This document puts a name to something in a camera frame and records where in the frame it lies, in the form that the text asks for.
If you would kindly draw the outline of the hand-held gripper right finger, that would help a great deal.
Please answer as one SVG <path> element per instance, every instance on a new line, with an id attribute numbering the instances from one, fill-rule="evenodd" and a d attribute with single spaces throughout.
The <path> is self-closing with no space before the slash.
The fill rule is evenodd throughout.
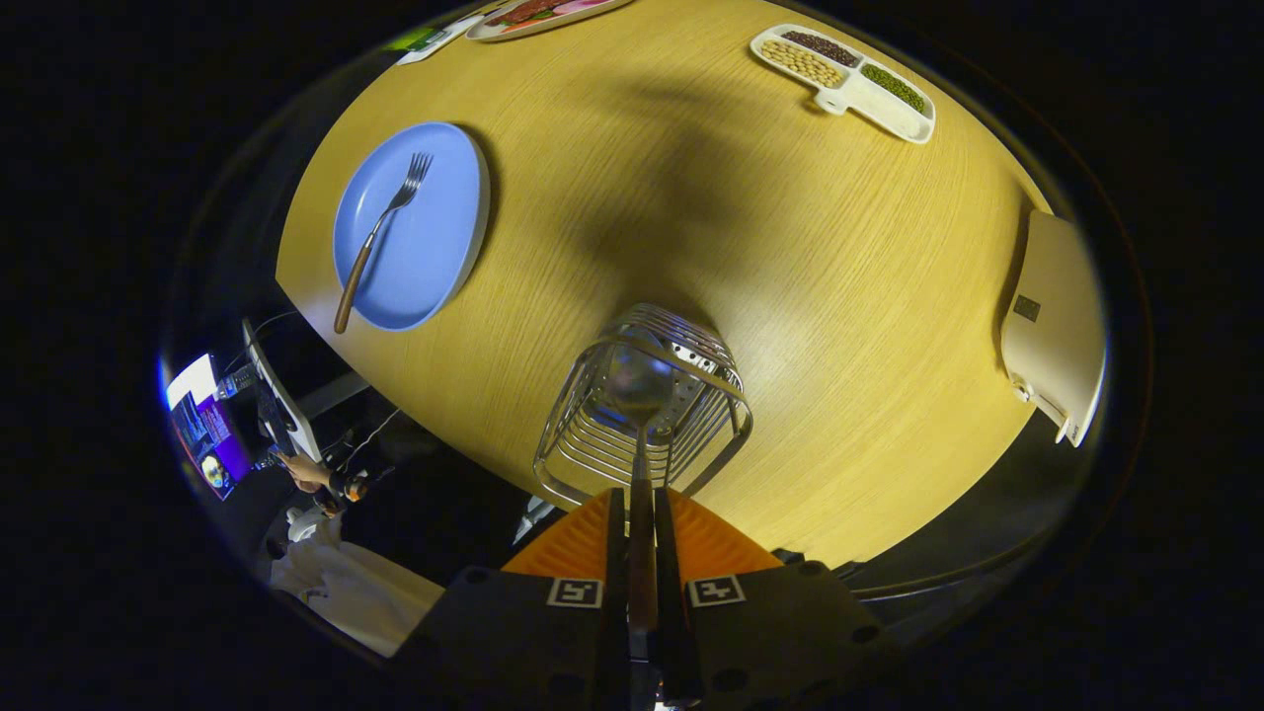
<path id="1" fill-rule="evenodd" d="M 652 509 L 665 703 L 836 710 L 897 665 L 897 641 L 825 563 L 784 562 L 672 490 Z"/>

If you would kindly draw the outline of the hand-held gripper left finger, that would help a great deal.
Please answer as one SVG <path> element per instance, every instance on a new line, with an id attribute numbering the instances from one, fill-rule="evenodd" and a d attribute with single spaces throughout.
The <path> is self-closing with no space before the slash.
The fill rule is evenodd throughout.
<path id="1" fill-rule="evenodd" d="M 423 710 L 623 710 L 629 701 L 626 504 L 608 490 L 501 568 L 447 584 L 391 674 Z"/>

